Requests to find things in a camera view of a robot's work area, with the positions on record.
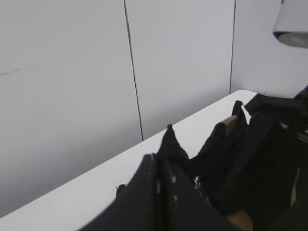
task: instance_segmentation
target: white wall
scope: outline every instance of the white wall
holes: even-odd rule
[[[127,1],[145,138],[229,94],[233,7],[233,0]]]
[[[231,91],[294,97],[308,84],[308,50],[273,35],[281,0],[236,0]]]
[[[141,142],[123,1],[2,0],[0,108],[0,217]]]

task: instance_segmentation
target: black fabric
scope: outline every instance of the black fabric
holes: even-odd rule
[[[292,208],[279,217],[268,231],[307,231],[308,230],[308,188],[304,197],[297,200]]]
[[[180,165],[185,174],[189,176],[189,179],[193,182],[193,173],[189,157],[176,139],[172,125],[168,125],[157,155],[160,159],[168,159],[170,163],[177,163]]]
[[[145,155],[137,172],[114,202],[80,231],[160,231],[160,204],[155,195],[157,161],[155,155]]]
[[[232,115],[238,119],[230,134],[226,136],[226,125],[218,123],[198,155],[191,159],[193,174],[200,177],[204,197],[223,215],[227,213],[217,203],[217,193],[237,158],[247,130],[242,105],[241,101],[235,102]]]
[[[254,231],[266,230],[290,207],[296,173],[293,150],[274,118],[254,115],[240,155],[219,190],[219,205],[229,214],[245,209]]]
[[[116,189],[116,194],[115,194],[115,196],[118,197],[119,194],[120,194],[120,193],[123,191],[123,189],[125,189],[125,188],[126,188],[126,185],[125,185],[125,184],[119,185],[119,187],[117,187],[117,189]]]
[[[239,231],[193,188],[177,164],[164,164],[169,231]]]
[[[172,126],[168,126],[157,158],[161,160],[162,181],[166,192],[167,230],[238,231],[211,208],[194,188],[191,171],[185,171],[190,163],[188,156],[176,140]]]

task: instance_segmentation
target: white table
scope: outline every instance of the white table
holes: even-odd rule
[[[254,92],[239,90],[175,124],[177,139],[188,156],[194,157],[215,124],[231,115],[236,100],[246,104],[254,96]],[[129,182],[144,154],[157,152],[163,135],[164,131],[150,137],[1,218],[0,230],[78,230],[112,202],[116,186]]]

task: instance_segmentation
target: wall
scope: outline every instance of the wall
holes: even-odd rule
[[[273,35],[281,0],[237,0],[231,91],[294,97],[308,84],[308,50]]]
[[[145,138],[229,94],[233,7],[230,0],[127,1]]]
[[[0,106],[0,217],[141,142],[123,1],[2,0]]]

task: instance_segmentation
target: panel seam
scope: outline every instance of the panel seam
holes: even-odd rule
[[[138,97],[137,84],[136,84],[135,65],[134,65],[133,52],[132,52],[132,47],[131,47],[131,36],[130,36],[128,14],[127,14],[127,8],[126,8],[126,1],[125,0],[124,0],[124,11],[125,11],[127,33],[128,33],[128,42],[129,42],[129,50],[130,50],[130,57],[131,57],[131,65],[132,65],[133,76],[134,76],[134,85],[135,85],[135,92],[136,92],[136,100],[137,100],[139,124],[140,124],[140,131],[141,131],[141,139],[142,139],[142,141],[144,141],[141,114],[140,114],[139,97]]]
[[[233,11],[233,34],[232,34],[232,47],[231,47],[231,68],[230,68],[230,83],[229,83],[229,94],[231,94],[231,83],[232,83],[232,67],[233,67],[233,47],[234,47],[234,28],[235,28],[235,10],[236,0],[234,0],[234,11]]]

